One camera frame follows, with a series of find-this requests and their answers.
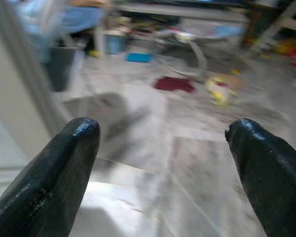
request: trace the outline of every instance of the ladder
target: ladder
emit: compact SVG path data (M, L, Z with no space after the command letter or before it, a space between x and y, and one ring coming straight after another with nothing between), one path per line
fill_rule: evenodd
M259 53L265 44L273 44L273 37L282 29L289 28L296 31L296 0L294 0L286 10L278 17L278 19L261 35L258 41L245 53L244 58L253 57Z

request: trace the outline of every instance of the chair leg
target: chair leg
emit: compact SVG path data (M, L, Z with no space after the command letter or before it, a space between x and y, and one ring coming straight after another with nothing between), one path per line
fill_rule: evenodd
M94 30L94 42L96 42L97 50L99 52L100 58L104 59L106 57L105 53L105 35L104 35L104 27L102 23L95 27Z

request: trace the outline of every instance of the clutter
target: clutter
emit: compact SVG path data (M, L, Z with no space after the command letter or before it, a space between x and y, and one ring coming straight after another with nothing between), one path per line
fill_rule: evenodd
M148 63L151 60L151 55L148 53L128 53L126 61Z
M296 31L296 0L290 2L290 5L286 7L284 11L282 11L281 15L277 15L277 19L273 21L273 23L264 31L259 40L255 45L253 45L248 52L246 53L246 57L253 56L255 53L260 52L266 45L272 44L273 38L279 36L279 32L281 29L290 29ZM280 44L284 46L283 48L279 48L281 51L290 51L291 42L287 41L284 44Z
M162 77L157 80L157 83L153 86L159 90L183 90L188 93L195 91L195 88L191 84L190 79L172 78L172 77Z
M128 32L130 32L132 27L131 20L132 19L129 17L120 16L117 12L112 12L111 15L107 17L105 22L106 29L113 30L116 28L126 27Z
M239 78L226 74L216 74L205 83L206 89L214 99L213 103L218 106L228 105L241 86L242 81Z
M295 48L296 42L294 39L282 39L275 47L276 53L290 54Z
M152 37L153 32L165 30L169 27L175 27L179 22L178 17L161 16L161 15L145 15L132 18L131 35Z

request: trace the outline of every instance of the white wall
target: white wall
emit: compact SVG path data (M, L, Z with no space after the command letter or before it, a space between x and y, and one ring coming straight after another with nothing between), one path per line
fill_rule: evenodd
M0 121L29 159L34 158L50 140L47 128L1 40ZM4 159L13 163L12 158Z

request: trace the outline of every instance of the blurry background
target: blurry background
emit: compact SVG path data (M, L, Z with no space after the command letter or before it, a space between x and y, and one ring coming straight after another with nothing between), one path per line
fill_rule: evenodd
M102 136L70 236L265 236L224 130L296 149L296 0L1 0L0 195L81 116Z

